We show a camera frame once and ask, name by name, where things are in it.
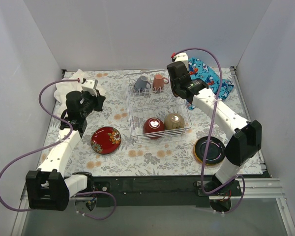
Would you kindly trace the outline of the blue shark print cloth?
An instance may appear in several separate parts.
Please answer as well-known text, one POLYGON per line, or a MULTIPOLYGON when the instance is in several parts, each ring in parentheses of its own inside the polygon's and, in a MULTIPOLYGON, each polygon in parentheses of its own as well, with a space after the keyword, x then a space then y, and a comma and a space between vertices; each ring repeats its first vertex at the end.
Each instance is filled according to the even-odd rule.
MULTIPOLYGON (((211 67, 207 66, 200 59, 190 58, 188 60, 188 71, 192 80, 203 80, 206 84, 208 84, 213 93, 217 94, 220 86, 220 77, 211 67)), ((233 89, 234 84, 231 79, 223 79, 221 91, 219 93, 219 99, 225 101, 233 89)))

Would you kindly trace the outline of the salmon pink ceramic mug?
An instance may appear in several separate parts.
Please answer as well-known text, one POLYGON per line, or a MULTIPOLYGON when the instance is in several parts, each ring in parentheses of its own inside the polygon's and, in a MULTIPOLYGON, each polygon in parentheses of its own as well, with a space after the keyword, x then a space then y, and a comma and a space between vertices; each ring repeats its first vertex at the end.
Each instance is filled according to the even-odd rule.
POLYGON ((169 79, 165 78, 162 74, 155 74, 153 79, 153 89, 155 91, 161 91, 165 85, 169 83, 169 79))

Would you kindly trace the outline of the aluminium frame rail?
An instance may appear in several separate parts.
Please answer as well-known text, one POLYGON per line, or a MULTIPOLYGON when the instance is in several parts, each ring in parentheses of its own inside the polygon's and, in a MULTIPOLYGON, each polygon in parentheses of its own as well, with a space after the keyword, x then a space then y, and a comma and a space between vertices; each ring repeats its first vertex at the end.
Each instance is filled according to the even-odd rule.
POLYGON ((228 197, 205 196, 198 176, 97 177, 112 197, 92 211, 86 198, 65 211, 17 215, 14 236, 295 236, 276 178, 247 178, 228 197))

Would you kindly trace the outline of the dark red bowl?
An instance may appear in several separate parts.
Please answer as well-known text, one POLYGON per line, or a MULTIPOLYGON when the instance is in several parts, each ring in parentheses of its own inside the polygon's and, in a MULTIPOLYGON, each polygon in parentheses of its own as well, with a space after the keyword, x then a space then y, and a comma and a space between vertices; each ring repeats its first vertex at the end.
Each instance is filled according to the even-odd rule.
POLYGON ((159 118, 149 118, 143 125, 143 133, 151 134, 165 130, 165 124, 159 118))

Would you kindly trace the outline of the floral patterned table mat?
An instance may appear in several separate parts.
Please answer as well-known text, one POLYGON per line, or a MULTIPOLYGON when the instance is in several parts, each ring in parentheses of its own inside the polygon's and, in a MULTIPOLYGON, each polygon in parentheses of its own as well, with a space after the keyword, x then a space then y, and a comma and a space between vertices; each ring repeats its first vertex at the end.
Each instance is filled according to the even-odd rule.
POLYGON ((105 97, 101 111, 91 112, 84 130, 57 129, 58 145, 49 150, 40 170, 57 170, 63 177, 90 172, 98 177, 213 175, 229 166, 203 166, 194 157, 196 141, 208 135, 214 97, 209 89, 200 91, 200 107, 188 110, 184 99, 174 97, 170 85, 153 88, 159 71, 78 70, 67 74, 66 87, 80 95, 77 79, 96 79, 105 97))

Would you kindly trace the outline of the white crumpled cloth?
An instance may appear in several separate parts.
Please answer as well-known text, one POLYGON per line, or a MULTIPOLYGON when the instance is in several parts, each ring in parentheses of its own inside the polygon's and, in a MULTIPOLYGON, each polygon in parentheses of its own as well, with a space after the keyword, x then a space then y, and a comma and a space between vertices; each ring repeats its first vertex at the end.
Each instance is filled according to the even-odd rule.
MULTIPOLYGON (((75 72, 69 80, 74 79, 95 79, 95 76, 91 75, 89 72, 84 72, 82 70, 78 70, 75 72)), ((56 84, 56 91, 54 92, 54 98, 57 102, 60 103, 60 107, 56 108, 54 114, 58 117, 62 114, 62 112, 66 109, 66 95, 71 91, 82 91, 82 84, 78 82, 63 82, 56 84)))

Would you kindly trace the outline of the beige ceramic bowl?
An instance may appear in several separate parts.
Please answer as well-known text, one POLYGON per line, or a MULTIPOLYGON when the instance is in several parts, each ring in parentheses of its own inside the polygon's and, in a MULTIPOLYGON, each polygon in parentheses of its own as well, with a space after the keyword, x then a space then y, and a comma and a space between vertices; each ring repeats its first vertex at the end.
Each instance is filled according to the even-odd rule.
POLYGON ((178 113, 170 113, 164 119, 166 130, 181 129, 185 127, 184 118, 178 113))

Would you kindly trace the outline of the grey ceramic mug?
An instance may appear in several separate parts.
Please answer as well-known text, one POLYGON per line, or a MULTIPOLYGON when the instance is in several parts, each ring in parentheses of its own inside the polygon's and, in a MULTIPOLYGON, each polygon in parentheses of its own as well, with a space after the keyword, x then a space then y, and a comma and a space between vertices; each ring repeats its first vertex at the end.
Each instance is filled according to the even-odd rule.
POLYGON ((134 90, 143 92, 151 88, 151 83, 148 80, 148 77, 141 75, 134 84, 134 90))

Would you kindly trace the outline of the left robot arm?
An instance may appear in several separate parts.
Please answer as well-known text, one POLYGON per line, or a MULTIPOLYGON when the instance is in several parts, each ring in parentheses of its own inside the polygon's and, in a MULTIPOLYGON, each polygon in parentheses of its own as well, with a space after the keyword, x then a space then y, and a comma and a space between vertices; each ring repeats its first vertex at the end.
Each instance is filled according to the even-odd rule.
POLYGON ((97 89, 93 92, 71 91, 66 95, 66 109, 60 116, 58 144, 52 147, 37 170, 26 175, 31 209, 63 211, 75 194, 80 192, 88 197, 94 193, 91 173, 75 172, 64 178, 64 171, 86 130, 87 116, 93 111, 101 112, 104 101, 105 97, 97 89))

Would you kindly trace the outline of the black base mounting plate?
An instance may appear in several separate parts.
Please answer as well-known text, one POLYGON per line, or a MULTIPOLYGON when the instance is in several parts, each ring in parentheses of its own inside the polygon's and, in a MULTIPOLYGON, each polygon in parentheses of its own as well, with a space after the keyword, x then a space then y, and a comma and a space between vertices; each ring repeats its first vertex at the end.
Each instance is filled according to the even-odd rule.
POLYGON ((201 191, 200 176, 93 177, 76 197, 97 207, 195 206, 211 207, 214 200, 201 191))

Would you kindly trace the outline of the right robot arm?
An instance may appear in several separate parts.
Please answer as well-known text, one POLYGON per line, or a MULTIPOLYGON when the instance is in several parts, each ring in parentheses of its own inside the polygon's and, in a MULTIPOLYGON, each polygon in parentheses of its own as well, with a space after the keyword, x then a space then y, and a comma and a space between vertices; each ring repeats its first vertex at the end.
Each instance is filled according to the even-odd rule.
POLYGON ((230 182, 242 166, 261 149, 262 126, 257 120, 248 121, 235 113, 201 79, 192 80, 182 61, 170 63, 167 70, 173 95, 202 110, 229 139, 219 170, 210 182, 201 185, 203 193, 222 196, 230 190, 230 182))

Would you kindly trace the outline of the black iridescent plate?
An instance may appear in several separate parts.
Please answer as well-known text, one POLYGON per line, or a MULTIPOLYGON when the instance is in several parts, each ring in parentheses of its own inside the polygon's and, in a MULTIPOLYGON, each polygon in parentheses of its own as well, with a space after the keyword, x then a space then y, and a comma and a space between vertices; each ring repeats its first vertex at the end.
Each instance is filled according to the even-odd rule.
MULTIPOLYGON (((205 149, 207 144, 207 136, 200 138, 193 147, 193 155, 199 162, 203 162, 205 149)), ((225 158, 225 146, 216 137, 211 137, 209 141, 206 165, 217 165, 225 158)))

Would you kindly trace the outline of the white wire dish rack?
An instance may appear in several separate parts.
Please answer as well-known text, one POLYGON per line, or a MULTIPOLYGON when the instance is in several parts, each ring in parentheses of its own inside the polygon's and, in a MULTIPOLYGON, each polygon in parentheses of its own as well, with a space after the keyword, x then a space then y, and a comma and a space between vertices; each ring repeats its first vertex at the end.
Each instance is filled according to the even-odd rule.
POLYGON ((169 141, 173 138, 180 138, 186 130, 192 126, 189 111, 185 100, 174 97, 169 84, 163 88, 136 90, 135 83, 141 77, 147 77, 152 84, 155 75, 162 75, 169 78, 167 70, 151 70, 145 72, 129 73, 123 76, 125 82, 126 103, 129 117, 130 137, 133 144, 149 142, 152 138, 159 137, 159 141, 169 141), (158 118, 165 121, 169 114, 178 114, 184 119, 182 128, 153 132, 144 132, 144 123, 149 118, 158 118))

